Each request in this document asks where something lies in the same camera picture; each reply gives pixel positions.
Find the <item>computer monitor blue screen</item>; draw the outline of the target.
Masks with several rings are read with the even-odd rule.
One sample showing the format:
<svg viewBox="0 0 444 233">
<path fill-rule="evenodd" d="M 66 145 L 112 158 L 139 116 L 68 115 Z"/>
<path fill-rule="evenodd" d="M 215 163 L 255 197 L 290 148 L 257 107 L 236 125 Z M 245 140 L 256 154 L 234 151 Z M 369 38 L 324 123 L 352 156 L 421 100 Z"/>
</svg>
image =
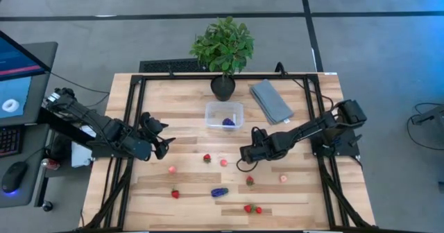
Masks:
<svg viewBox="0 0 444 233">
<path fill-rule="evenodd" d="M 0 31 L 0 119 L 24 116 L 31 97 L 31 80 L 49 67 Z"/>
</svg>

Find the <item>black computer mouse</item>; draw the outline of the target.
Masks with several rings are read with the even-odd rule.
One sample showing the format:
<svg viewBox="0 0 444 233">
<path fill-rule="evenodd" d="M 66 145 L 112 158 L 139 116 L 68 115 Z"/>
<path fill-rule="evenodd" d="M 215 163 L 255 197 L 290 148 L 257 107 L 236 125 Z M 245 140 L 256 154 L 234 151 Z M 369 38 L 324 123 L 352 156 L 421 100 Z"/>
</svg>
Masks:
<svg viewBox="0 0 444 233">
<path fill-rule="evenodd" d="M 13 193 L 18 190 L 27 172 L 26 162 L 15 162 L 4 173 L 1 179 L 1 189 L 4 193 Z"/>
</svg>

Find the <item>black keyboard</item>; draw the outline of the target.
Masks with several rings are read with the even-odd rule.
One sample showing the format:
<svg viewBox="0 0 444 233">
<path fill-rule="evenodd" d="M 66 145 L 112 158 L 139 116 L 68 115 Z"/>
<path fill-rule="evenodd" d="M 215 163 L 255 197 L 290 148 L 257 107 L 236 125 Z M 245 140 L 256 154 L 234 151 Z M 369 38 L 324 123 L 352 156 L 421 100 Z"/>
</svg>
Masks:
<svg viewBox="0 0 444 233">
<path fill-rule="evenodd" d="M 22 151 L 23 126 L 0 128 L 0 157 L 20 154 Z"/>
</svg>

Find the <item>black plant pot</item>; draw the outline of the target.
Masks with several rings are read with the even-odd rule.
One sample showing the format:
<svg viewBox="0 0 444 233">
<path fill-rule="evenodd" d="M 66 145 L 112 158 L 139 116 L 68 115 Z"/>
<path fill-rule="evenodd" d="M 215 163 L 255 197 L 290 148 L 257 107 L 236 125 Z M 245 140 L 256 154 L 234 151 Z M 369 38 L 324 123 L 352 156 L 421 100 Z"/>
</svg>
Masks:
<svg viewBox="0 0 444 233">
<path fill-rule="evenodd" d="M 234 93 L 236 84 L 232 77 L 217 76 L 210 83 L 211 90 L 219 101 L 228 101 Z"/>
</svg>

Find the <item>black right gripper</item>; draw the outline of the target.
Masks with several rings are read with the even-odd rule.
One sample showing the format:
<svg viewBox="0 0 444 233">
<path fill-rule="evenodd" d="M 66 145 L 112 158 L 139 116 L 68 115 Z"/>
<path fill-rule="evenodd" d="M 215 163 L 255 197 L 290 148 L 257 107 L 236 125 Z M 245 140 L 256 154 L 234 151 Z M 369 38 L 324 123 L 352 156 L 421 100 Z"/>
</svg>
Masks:
<svg viewBox="0 0 444 233">
<path fill-rule="evenodd" d="M 279 139 L 276 135 L 267 138 L 253 136 L 253 146 L 242 146 L 240 148 L 241 159 L 246 163 L 280 159 L 281 146 Z"/>
</svg>

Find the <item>red and silver can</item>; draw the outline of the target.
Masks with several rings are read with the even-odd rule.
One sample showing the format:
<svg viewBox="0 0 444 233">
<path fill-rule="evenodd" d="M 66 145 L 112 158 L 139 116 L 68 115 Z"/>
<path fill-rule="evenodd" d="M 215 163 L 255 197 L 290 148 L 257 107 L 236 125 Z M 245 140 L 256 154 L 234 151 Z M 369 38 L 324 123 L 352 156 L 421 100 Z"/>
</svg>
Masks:
<svg viewBox="0 0 444 233">
<path fill-rule="evenodd" d="M 44 158 L 41 161 L 41 166 L 46 168 L 46 169 L 56 171 L 56 170 L 58 170 L 60 168 L 61 164 L 58 161 L 54 160 L 54 159 Z"/>
</svg>

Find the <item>dark equipment stand base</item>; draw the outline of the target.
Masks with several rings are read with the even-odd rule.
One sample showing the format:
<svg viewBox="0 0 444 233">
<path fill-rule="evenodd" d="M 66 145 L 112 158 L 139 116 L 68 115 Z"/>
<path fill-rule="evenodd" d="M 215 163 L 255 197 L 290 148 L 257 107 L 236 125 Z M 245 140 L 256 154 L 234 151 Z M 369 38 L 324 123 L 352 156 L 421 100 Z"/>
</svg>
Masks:
<svg viewBox="0 0 444 233">
<path fill-rule="evenodd" d="M 444 130 L 444 105 L 438 105 L 435 108 L 421 114 L 415 115 L 412 118 L 412 124 L 422 125 L 426 121 L 435 121 L 438 127 Z"/>
</svg>

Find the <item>grey folded cloth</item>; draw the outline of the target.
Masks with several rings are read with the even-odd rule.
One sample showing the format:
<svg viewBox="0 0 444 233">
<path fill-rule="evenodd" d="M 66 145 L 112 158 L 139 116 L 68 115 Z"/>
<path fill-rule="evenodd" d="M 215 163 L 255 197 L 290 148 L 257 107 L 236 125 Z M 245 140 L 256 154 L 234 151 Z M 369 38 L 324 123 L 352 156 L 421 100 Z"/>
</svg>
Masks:
<svg viewBox="0 0 444 233">
<path fill-rule="evenodd" d="M 284 102 L 269 80 L 265 79 L 253 85 L 250 88 L 250 93 L 271 125 L 281 123 L 294 115 L 294 112 Z"/>
</svg>

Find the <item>green leafy plant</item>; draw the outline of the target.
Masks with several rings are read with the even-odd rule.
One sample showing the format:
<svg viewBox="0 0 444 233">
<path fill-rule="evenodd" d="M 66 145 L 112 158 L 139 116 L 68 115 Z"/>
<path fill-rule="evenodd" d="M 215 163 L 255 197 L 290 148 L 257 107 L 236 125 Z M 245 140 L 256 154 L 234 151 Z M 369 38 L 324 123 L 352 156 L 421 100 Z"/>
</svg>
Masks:
<svg viewBox="0 0 444 233">
<path fill-rule="evenodd" d="M 233 17 L 218 18 L 202 35 L 195 37 L 189 54 L 211 72 L 233 77 L 253 58 L 254 42 L 245 23 L 237 24 Z"/>
</svg>

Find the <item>clear plastic tupperware container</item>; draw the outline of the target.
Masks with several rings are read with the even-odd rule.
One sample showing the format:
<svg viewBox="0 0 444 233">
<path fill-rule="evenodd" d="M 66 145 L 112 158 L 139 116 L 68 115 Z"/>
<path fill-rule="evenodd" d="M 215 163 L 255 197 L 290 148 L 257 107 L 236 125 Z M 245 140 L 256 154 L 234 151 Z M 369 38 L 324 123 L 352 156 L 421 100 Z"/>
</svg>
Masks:
<svg viewBox="0 0 444 233">
<path fill-rule="evenodd" d="M 224 119 L 234 121 L 235 126 L 223 126 Z M 237 130 L 244 124 L 244 107 L 241 103 L 213 101 L 205 106 L 205 125 L 208 128 Z"/>
</svg>

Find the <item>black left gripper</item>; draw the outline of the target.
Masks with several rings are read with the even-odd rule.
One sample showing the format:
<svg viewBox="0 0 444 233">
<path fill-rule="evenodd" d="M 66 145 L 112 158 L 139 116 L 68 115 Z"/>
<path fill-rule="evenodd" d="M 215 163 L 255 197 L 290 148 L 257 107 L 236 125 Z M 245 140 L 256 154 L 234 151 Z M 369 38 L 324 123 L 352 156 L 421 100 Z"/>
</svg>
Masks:
<svg viewBox="0 0 444 233">
<path fill-rule="evenodd" d="M 163 139 L 159 136 L 163 129 L 169 125 L 153 118 L 149 112 L 144 112 L 140 118 L 140 126 L 143 137 L 154 145 L 155 156 L 158 159 L 163 159 L 166 155 L 166 150 L 169 149 L 169 144 L 176 140 L 175 137 Z"/>
</svg>

